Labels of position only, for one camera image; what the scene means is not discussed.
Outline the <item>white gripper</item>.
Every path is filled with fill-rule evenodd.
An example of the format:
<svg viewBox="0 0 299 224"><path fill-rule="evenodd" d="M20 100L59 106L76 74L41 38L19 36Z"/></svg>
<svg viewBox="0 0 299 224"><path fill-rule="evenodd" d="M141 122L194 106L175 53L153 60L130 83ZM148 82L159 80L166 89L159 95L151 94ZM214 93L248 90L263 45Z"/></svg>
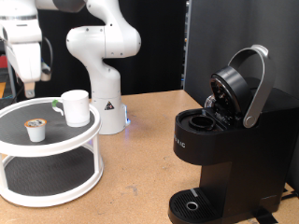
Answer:
<svg viewBox="0 0 299 224"><path fill-rule="evenodd" d="M35 97L35 81L41 76L39 43L11 44L7 46L7 59L24 82L26 98Z"/></svg>

